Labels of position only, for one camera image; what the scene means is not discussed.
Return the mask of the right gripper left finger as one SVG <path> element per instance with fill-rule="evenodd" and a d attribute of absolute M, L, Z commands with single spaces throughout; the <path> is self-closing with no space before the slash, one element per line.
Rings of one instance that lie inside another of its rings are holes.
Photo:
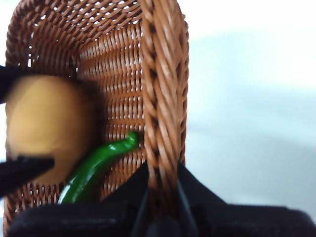
<path fill-rule="evenodd" d="M 9 237 L 127 237 L 147 190 L 142 164 L 116 191 L 98 203 L 45 205 L 19 214 Z"/>

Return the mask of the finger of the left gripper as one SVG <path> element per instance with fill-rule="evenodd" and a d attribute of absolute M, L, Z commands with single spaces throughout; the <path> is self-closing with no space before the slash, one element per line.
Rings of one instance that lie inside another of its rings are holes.
<path fill-rule="evenodd" d="M 5 103 L 7 95 L 10 93 L 15 82 L 27 74 L 26 71 L 14 67 L 0 67 L 0 103 Z"/>
<path fill-rule="evenodd" d="M 52 157 L 19 156 L 0 163 L 0 197 L 3 198 L 21 185 L 37 178 L 55 165 Z"/>

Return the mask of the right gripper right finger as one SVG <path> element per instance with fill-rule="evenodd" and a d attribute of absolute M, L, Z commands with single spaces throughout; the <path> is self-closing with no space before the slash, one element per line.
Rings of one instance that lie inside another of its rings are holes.
<path fill-rule="evenodd" d="M 314 237 L 303 211 L 284 206 L 230 204 L 203 185 L 181 162 L 178 180 L 202 237 Z"/>

